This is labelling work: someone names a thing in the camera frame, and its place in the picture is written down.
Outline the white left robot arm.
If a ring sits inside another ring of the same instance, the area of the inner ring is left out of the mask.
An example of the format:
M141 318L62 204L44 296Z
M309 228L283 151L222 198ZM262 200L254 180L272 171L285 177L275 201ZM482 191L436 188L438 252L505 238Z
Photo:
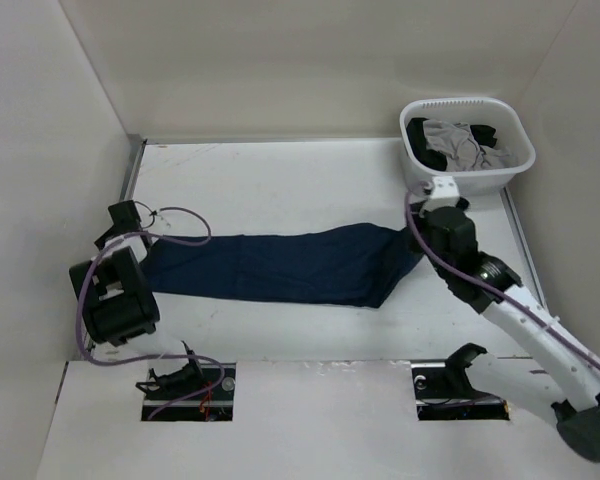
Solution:
M95 241L97 254L69 269L79 351L98 366L163 361L170 371L151 369L136 387L194 398L207 384L200 361L186 342L158 329L159 307L142 271L157 237L142 225L135 201L113 204L108 212L112 225Z

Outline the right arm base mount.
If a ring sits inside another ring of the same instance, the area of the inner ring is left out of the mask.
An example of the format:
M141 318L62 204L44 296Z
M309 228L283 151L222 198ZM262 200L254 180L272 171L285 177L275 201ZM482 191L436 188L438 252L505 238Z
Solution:
M420 421L509 421L505 400L489 393L454 387L441 361L411 364L416 414Z

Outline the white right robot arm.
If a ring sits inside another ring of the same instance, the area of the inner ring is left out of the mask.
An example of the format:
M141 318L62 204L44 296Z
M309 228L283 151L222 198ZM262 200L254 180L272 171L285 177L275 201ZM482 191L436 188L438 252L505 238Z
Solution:
M534 374L467 343L445 361L453 394L493 394L554 427L581 458L600 463L600 357L538 303L521 277L481 251L464 200L405 204L415 244L450 293L513 339L540 366Z

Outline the dark blue denim trousers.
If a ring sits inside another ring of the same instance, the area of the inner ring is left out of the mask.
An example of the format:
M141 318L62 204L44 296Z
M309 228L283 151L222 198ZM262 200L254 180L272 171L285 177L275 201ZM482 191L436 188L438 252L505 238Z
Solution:
M408 229L370 223L301 235L157 241L142 269L156 293L377 309L417 266Z

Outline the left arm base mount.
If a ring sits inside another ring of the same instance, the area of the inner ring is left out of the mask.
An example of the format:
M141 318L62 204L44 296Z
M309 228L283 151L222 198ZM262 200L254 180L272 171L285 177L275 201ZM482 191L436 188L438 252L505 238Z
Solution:
M229 422L233 419L237 365L202 360L186 344L187 357L171 372L150 368L135 388L143 395L145 422Z

